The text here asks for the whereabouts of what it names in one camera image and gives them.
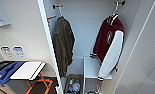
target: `clothes rod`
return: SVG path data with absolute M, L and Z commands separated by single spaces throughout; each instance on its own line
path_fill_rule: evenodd
M 47 20 L 53 19 L 53 18 L 56 18 L 56 17 L 57 17 L 57 16 L 49 17 L 49 18 L 47 18 Z
M 55 7 L 63 7 L 63 5 L 59 5 L 59 6 L 53 5 L 53 9 L 55 9 Z
M 122 4 L 122 5 L 124 5 L 124 4 L 125 4 L 125 1 L 118 2 L 118 4 Z

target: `olive green jacket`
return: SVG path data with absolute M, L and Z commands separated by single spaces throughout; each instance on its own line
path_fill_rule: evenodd
M 72 63 L 74 41 L 70 23 L 64 17 L 59 17 L 53 33 L 53 46 L 61 77 L 65 76 L 67 66 Z

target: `white shelf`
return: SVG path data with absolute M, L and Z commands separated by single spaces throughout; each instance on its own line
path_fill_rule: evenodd
M 97 58 L 84 57 L 84 77 L 97 78 L 100 70 L 100 63 Z M 105 79 L 112 79 L 109 74 Z

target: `orange stand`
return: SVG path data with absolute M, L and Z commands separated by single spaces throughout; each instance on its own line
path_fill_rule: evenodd
M 50 88 L 51 88 L 51 85 L 52 85 L 53 81 L 50 80 L 50 79 L 44 79 L 43 76 L 41 75 L 41 73 L 39 73 L 39 74 L 40 74 L 41 79 L 35 80 L 34 83 L 33 83 L 32 85 L 30 85 L 30 83 L 29 83 L 28 80 L 27 80 L 27 83 L 28 83 L 28 85 L 29 85 L 30 88 L 29 88 L 29 90 L 28 90 L 25 94 L 29 94 L 29 93 L 30 93 L 30 91 L 32 90 L 32 88 L 33 88 L 33 86 L 34 86 L 34 84 L 35 84 L 36 82 L 43 82 L 43 83 L 45 84 L 46 88 L 47 88 L 44 94 L 48 94 L 48 92 L 49 92 L 49 90 L 50 90 Z

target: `white sleeve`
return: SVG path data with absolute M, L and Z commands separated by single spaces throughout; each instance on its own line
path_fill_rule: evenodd
M 124 33 L 122 31 L 117 30 L 115 32 L 115 36 L 113 38 L 112 44 L 110 45 L 109 50 L 107 51 L 106 56 L 104 57 L 103 63 L 100 67 L 99 74 L 98 74 L 99 78 L 103 78 L 103 79 L 106 78 L 106 76 L 111 72 L 111 70 L 118 62 L 121 49 L 122 49 L 123 36 L 124 36 Z

